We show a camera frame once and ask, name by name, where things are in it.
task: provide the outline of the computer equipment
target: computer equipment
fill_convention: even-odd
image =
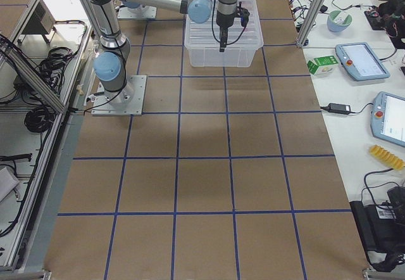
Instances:
[[[378,14],[377,10],[364,11],[367,21],[373,30],[384,30],[384,19]]]
[[[371,112],[373,135],[405,147],[405,98],[380,92],[373,104]]]
[[[338,44],[335,50],[343,67],[356,81],[390,77],[390,73],[367,42]]]
[[[52,31],[55,24],[55,18],[46,6],[43,0],[40,0],[30,20],[23,29],[23,35],[38,34],[47,35]]]
[[[405,228],[405,187],[396,186],[387,191],[396,222]]]
[[[352,201],[350,207],[370,265],[379,272],[390,272],[397,265],[403,264],[405,235],[394,217],[389,214],[388,204],[363,206],[361,201]],[[369,251],[386,253],[385,260],[380,263],[371,262]]]

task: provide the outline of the electronic device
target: electronic device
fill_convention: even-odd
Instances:
[[[45,2],[40,0],[22,34],[46,35],[52,31],[54,24],[55,18],[52,16]]]
[[[386,79],[390,73],[367,42],[338,44],[336,55],[348,74],[357,81]]]
[[[386,217],[375,205],[363,206],[361,201],[352,201],[350,206],[365,252],[387,253],[405,242],[405,235],[394,218]]]
[[[375,137],[405,147],[405,98],[380,92],[374,99],[371,131]]]
[[[395,213],[396,222],[405,226],[405,187],[396,186],[387,191],[392,209]]]
[[[384,30],[384,20],[377,11],[364,11],[364,15],[373,30]]]

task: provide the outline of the white box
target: white box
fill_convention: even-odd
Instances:
[[[240,39],[220,52],[220,44],[215,41],[211,29],[211,19],[204,23],[190,21],[187,16],[185,23],[184,46],[190,56],[193,67],[249,67],[255,52],[263,47],[260,20],[256,0],[242,1],[242,7],[250,12],[249,22]],[[214,33],[219,40],[220,28],[216,24],[214,14]],[[235,18],[234,25],[228,30],[228,42],[233,42],[242,32],[240,18]]]

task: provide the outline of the blue tape grid line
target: blue tape grid line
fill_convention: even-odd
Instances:
[[[60,212],[58,217],[131,216],[131,215],[282,215],[303,213],[351,213],[351,209],[305,209],[305,210],[246,210],[233,212]]]
[[[291,20],[289,18],[271,18],[271,19],[266,19],[266,20]],[[181,63],[180,63],[180,76],[174,75],[175,77],[180,78],[180,97],[179,97],[179,106],[178,106],[178,112],[173,112],[173,113],[144,113],[144,114],[174,114],[178,115],[178,130],[177,130],[177,148],[176,148],[176,157],[171,157],[171,156],[164,156],[164,157],[129,157],[127,156],[128,153],[128,146],[129,146],[129,141],[130,141],[130,133],[131,133],[131,128],[132,128],[132,123],[134,121],[134,118],[131,117],[130,119],[130,124],[128,128],[128,134],[127,134],[127,142],[125,146],[125,154],[124,157],[78,157],[74,158],[74,160],[122,160],[122,170],[121,170],[121,177],[120,177],[120,185],[118,189],[118,195],[116,199],[116,208],[114,212],[82,212],[82,213],[59,213],[58,216],[60,217],[79,217],[79,216],[112,216],[114,217],[113,220],[113,225],[111,229],[111,237],[110,237],[110,242],[109,242],[109,249],[108,249],[108,256],[107,256],[107,261],[106,261],[106,268],[105,268],[105,273],[104,273],[104,280],[107,280],[108,278],[108,271],[109,271],[109,264],[111,260],[111,252],[113,249],[113,242],[114,242],[114,235],[115,235],[115,229],[116,229],[116,221],[118,216],[131,216],[131,215],[172,215],[173,216],[173,233],[172,233],[172,250],[171,250],[171,280],[174,280],[175,276],[175,242],[176,242],[176,225],[177,225],[177,216],[178,215],[232,215],[233,217],[233,227],[234,227],[234,243],[235,243],[235,265],[237,269],[237,279],[240,280],[240,266],[239,266],[239,251],[238,251],[238,242],[237,242],[237,215],[249,215],[249,214],[291,214],[293,223],[294,223],[294,230],[296,233],[296,240],[297,240],[297,246],[299,250],[299,258],[301,261],[301,267],[302,267],[302,273],[304,275],[304,279],[307,280],[307,275],[306,275],[306,268],[305,268],[305,263],[304,263],[304,258],[302,254],[302,249],[301,249],[301,242],[299,238],[299,231],[297,227],[297,222],[296,222],[296,214],[301,214],[301,213],[350,213],[350,209],[325,209],[325,210],[295,210],[294,209],[294,204],[292,201],[292,194],[290,190],[290,184],[289,184],[289,178],[288,178],[288,173],[287,173],[287,167],[285,164],[285,159],[286,158],[295,158],[295,157],[326,157],[326,156],[334,156],[334,155],[285,155],[282,149],[282,140],[280,137],[280,130],[278,127],[278,122],[277,122],[277,115],[280,113],[319,113],[320,110],[308,110],[308,111],[269,111],[269,112],[229,112],[228,111],[228,101],[227,101],[227,77],[231,76],[226,76],[225,68],[223,68],[223,75],[218,76],[222,77],[224,79],[225,83],[225,106],[226,106],[226,112],[225,113],[191,113],[191,112],[182,112],[182,80],[183,78],[206,78],[208,76],[190,76],[190,77],[185,77],[183,76],[183,61],[184,61],[184,32],[185,32],[185,24],[183,24],[183,43],[182,45],[145,45],[145,39],[146,39],[146,34],[147,34],[147,26],[148,22],[146,23],[145,26],[145,31],[144,31],[144,38],[142,41],[141,45],[133,45],[134,47],[140,47],[140,56],[139,56],[139,63],[138,63],[138,68],[137,68],[137,74],[139,74],[140,71],[140,66],[141,66],[141,61],[142,61],[142,54],[144,47],[146,46],[182,46],[182,55],[181,55]],[[295,44],[277,44],[277,45],[265,45],[265,47],[277,47],[277,46],[293,46]],[[262,55],[263,55],[263,60],[265,62],[265,70],[266,70],[266,75],[259,75],[262,77],[267,78],[268,84],[269,84],[269,91],[270,91],[270,98],[271,98],[271,103],[273,106],[273,110],[275,110],[275,104],[274,104],[274,99],[273,99],[273,94],[271,91],[271,79],[272,78],[277,78],[277,77],[302,77],[302,76],[310,76],[309,74],[297,74],[297,75],[269,75],[268,73],[268,67],[266,64],[266,57],[265,57],[265,51],[263,48],[261,48]],[[232,156],[232,151],[231,151],[231,142],[230,142],[230,123],[229,123],[229,115],[231,114],[273,114],[275,118],[275,125],[277,128],[277,136],[278,136],[278,142],[280,145],[280,151],[281,155],[269,155],[269,156]],[[228,156],[224,157],[180,157],[180,125],[181,125],[181,114],[225,114],[227,117],[227,133],[228,133]],[[232,161],[234,159],[243,159],[243,158],[281,158],[283,162],[283,168],[284,168],[284,173],[285,173],[285,181],[287,183],[287,190],[288,190],[288,195],[289,195],[289,202],[290,202],[290,210],[262,210],[262,211],[236,211],[235,209],[235,195],[234,195],[234,178],[233,178],[233,170],[232,170]],[[148,159],[153,159],[153,160],[159,160],[159,159],[176,159],[176,174],[175,174],[175,190],[174,190],[174,207],[172,212],[119,212],[119,203],[120,203],[120,195],[122,191],[122,184],[123,184],[123,177],[125,173],[125,165],[127,160],[148,160]],[[232,211],[231,212],[178,212],[177,211],[177,195],[178,195],[178,164],[180,160],[187,160],[187,159],[229,159],[229,167],[230,167],[230,187],[231,187],[231,199],[232,199]]]
[[[143,44],[145,43],[147,24],[148,24],[148,22],[146,22],[146,26],[145,26],[144,38],[142,40]],[[143,52],[143,46],[141,47],[141,50],[140,50],[137,74],[139,74],[140,61],[142,59],[142,52]],[[110,260],[111,260],[111,252],[113,250],[115,228],[116,228],[116,220],[117,220],[118,211],[119,211],[119,207],[120,207],[122,184],[123,184],[123,178],[124,178],[124,173],[125,173],[125,166],[126,166],[126,163],[127,163],[126,157],[128,155],[128,147],[129,147],[129,142],[130,142],[130,136],[131,136],[132,122],[133,121],[134,121],[134,116],[131,115],[130,122],[129,122],[129,127],[128,127],[128,133],[127,133],[127,141],[125,143],[125,151],[124,151],[123,162],[122,162],[120,184],[119,184],[119,187],[118,187],[118,194],[117,194],[116,205],[115,205],[113,226],[111,228],[111,237],[109,239],[109,246],[108,246],[108,253],[107,253],[107,260],[106,260],[106,268],[105,268],[105,271],[104,271],[104,280],[107,280],[107,278],[108,278],[109,263],[110,263]]]
[[[262,48],[262,53],[263,53],[263,59],[265,60],[265,68],[267,71],[267,64],[266,64],[266,56],[265,56],[265,51]],[[270,98],[271,98],[271,104],[273,106],[273,110],[275,109],[275,102],[273,98],[273,92],[271,90],[271,80],[268,79],[268,85],[269,85],[269,90],[270,90]],[[283,169],[284,169],[284,175],[285,175],[285,183],[287,185],[287,192],[289,195],[289,201],[290,201],[290,207],[291,207],[291,216],[292,216],[292,221],[294,223],[294,231],[296,233],[296,240],[297,240],[297,247],[298,247],[298,253],[299,253],[299,259],[301,261],[301,269],[302,269],[302,274],[304,275],[304,280],[307,280],[307,275],[306,275],[306,268],[305,268],[305,262],[304,262],[304,257],[302,254],[302,248],[301,248],[301,242],[299,238],[299,231],[298,231],[298,226],[297,226],[297,220],[296,220],[296,214],[294,213],[294,203],[292,201],[292,193],[291,193],[291,188],[290,188],[290,182],[289,182],[289,175],[287,171],[287,166],[285,164],[285,157],[284,157],[284,150],[283,150],[283,145],[282,145],[282,140],[281,140],[281,135],[280,135],[280,128],[278,126],[278,120],[277,120],[277,114],[274,113],[274,120],[275,120],[275,125],[276,125],[276,130],[277,130],[277,136],[278,136],[278,145],[280,146],[280,152],[281,152],[281,159],[283,162]]]
[[[129,122],[129,128],[128,128],[128,134],[127,134],[127,142],[125,144],[124,159],[123,159],[123,162],[122,162],[120,184],[119,184],[119,187],[118,187],[118,195],[116,197],[116,205],[115,205],[113,227],[111,229],[111,237],[109,239],[108,254],[107,254],[107,260],[106,260],[106,268],[105,268],[105,271],[104,271],[104,280],[107,280],[107,278],[108,278],[109,262],[111,260],[111,252],[113,250],[114,235],[115,235],[115,228],[116,228],[116,220],[117,220],[117,216],[118,216],[118,210],[119,210],[119,207],[120,207],[122,183],[123,183],[123,178],[124,178],[124,173],[125,173],[125,165],[127,163],[127,160],[125,159],[125,157],[126,157],[126,155],[128,153],[129,140],[130,140],[130,135],[131,135],[131,128],[132,128],[133,119],[134,119],[134,116],[131,115],[130,122]]]
[[[271,79],[277,79],[277,78],[284,78],[284,77],[310,77],[311,75],[309,73],[305,74],[269,74],[267,75],[227,75],[228,77],[238,77],[238,78],[244,78],[244,79],[249,79],[249,78],[255,78],[255,77],[269,77]],[[222,75],[210,75],[210,76],[201,76],[201,75],[183,75],[182,76],[184,79],[205,79],[207,77],[222,77]],[[148,75],[148,79],[153,79],[153,78],[164,78],[164,79],[172,79],[172,78],[180,78],[178,75]]]
[[[229,157],[229,174],[230,174],[230,192],[232,200],[232,211],[236,211],[235,207],[235,191],[234,191],[234,172],[232,168],[232,149],[230,141],[230,124],[229,124],[229,108],[228,108],[228,91],[227,91],[227,78],[225,75],[225,67],[223,68],[223,83],[225,91],[225,111],[227,113],[227,141],[228,141],[228,157]],[[236,276],[240,280],[240,266],[239,266],[239,251],[238,251],[238,236],[237,236],[237,221],[236,214],[232,214],[232,222],[234,227],[234,244],[235,244],[235,264],[236,264]]]
[[[28,5],[25,3],[13,3],[13,4],[6,4],[6,3],[2,3],[0,4],[0,6],[25,6],[26,8],[28,8]]]
[[[183,46],[184,46],[184,33],[185,33],[185,19],[183,20]],[[182,48],[182,59],[180,62],[180,93],[178,95],[178,116],[177,116],[177,144],[176,144],[176,174],[175,174],[175,194],[174,194],[174,207],[173,207],[173,234],[171,239],[171,267],[170,267],[170,279],[175,278],[175,255],[176,255],[176,226],[177,226],[177,194],[178,194],[178,163],[180,161],[180,125],[182,111],[182,88],[183,88],[183,60],[184,49]]]
[[[232,160],[241,160],[248,158],[327,158],[335,155],[255,155],[255,156],[232,156]],[[90,156],[73,158],[76,161],[93,161],[93,160],[174,160],[175,156]],[[179,160],[227,160],[228,156],[181,156]]]

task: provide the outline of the black cable bundle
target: black cable bundle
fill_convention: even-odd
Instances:
[[[40,105],[27,113],[24,125],[30,132],[42,133],[52,127],[55,113],[46,105]]]
[[[65,82],[65,70],[74,57],[73,51],[67,47],[53,48],[45,60],[39,64],[40,76],[44,82],[57,94]]]

